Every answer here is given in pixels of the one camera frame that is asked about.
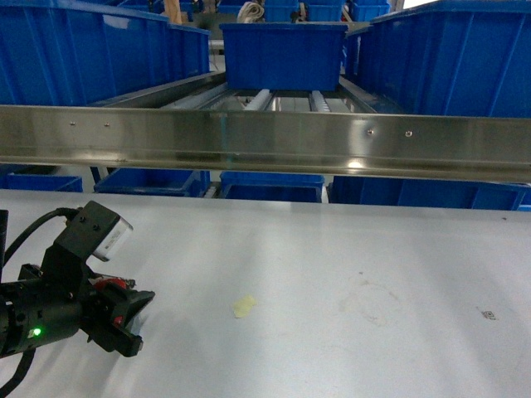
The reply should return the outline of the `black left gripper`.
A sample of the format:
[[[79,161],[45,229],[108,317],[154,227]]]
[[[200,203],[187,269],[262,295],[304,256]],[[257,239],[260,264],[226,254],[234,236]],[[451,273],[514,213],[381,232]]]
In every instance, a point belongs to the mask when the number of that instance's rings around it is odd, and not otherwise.
[[[105,275],[95,276],[87,286],[89,293],[80,299],[45,282],[38,266],[23,265],[18,280],[18,351],[29,352],[81,330],[90,342],[106,352],[137,356],[143,348],[143,339],[125,328],[153,301],[155,292],[106,285],[103,295],[109,322],[99,309],[100,294],[93,287]]]

